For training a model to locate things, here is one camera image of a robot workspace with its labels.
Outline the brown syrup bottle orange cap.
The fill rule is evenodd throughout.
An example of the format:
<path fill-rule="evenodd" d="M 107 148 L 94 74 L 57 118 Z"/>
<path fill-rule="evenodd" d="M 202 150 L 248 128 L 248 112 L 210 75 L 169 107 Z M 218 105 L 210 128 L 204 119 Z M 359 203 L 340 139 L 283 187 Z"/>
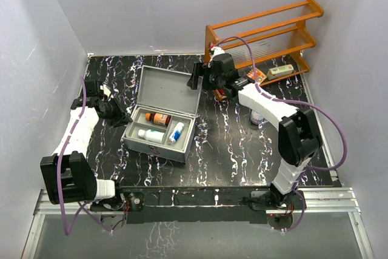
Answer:
<path fill-rule="evenodd" d="M 146 113 L 145 120 L 159 126 L 167 127 L 172 116 L 163 113 Z"/>

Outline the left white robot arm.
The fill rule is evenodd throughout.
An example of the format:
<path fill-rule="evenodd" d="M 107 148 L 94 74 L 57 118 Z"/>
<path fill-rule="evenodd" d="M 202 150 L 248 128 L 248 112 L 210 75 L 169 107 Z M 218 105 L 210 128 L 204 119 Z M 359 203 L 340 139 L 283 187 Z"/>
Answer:
<path fill-rule="evenodd" d="M 40 169 L 52 204 L 104 200 L 113 210 L 125 203 L 125 195 L 113 180 L 95 177 L 86 156 L 92 133 L 99 120 L 112 127 L 133 120 L 101 81 L 81 81 L 82 91 L 70 107 L 70 120 L 58 147 L 40 162 Z"/>

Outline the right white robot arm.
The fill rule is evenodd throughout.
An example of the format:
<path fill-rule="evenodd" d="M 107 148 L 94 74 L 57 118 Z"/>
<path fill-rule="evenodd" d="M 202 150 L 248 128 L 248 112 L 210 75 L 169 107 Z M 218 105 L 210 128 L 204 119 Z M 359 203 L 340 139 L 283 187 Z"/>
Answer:
<path fill-rule="evenodd" d="M 322 146 L 313 110 L 277 101 L 256 86 L 253 78 L 241 76 L 228 53 L 214 56 L 207 64 L 195 63 L 187 86 L 192 90 L 221 90 L 226 97 L 260 114 L 278 131 L 281 164 L 261 200 L 279 209 L 290 204 L 299 176 Z"/>

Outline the white medicine bottle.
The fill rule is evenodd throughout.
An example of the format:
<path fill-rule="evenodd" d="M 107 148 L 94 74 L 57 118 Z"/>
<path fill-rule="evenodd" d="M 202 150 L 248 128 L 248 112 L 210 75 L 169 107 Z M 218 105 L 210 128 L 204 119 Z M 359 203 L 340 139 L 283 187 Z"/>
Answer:
<path fill-rule="evenodd" d="M 138 130 L 138 136 L 146 141 L 161 144 L 164 133 L 155 130 Z"/>

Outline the grey metal case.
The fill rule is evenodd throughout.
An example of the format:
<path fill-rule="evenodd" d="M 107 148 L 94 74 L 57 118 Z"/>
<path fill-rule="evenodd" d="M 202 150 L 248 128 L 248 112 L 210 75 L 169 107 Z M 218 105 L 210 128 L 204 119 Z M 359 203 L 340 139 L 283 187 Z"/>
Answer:
<path fill-rule="evenodd" d="M 136 108 L 146 107 L 151 108 L 153 113 L 162 113 L 162 111 L 173 112 L 184 116 L 191 116 L 196 120 L 202 78 L 199 79 L 198 88 L 192 90 L 187 86 L 190 77 L 191 74 L 186 72 L 143 66 L 137 92 L 137 103 L 132 114 Z M 189 150 L 190 148 L 186 153 L 176 153 L 164 149 L 160 155 L 150 154 L 150 152 L 144 154 L 185 163 L 189 155 Z"/>

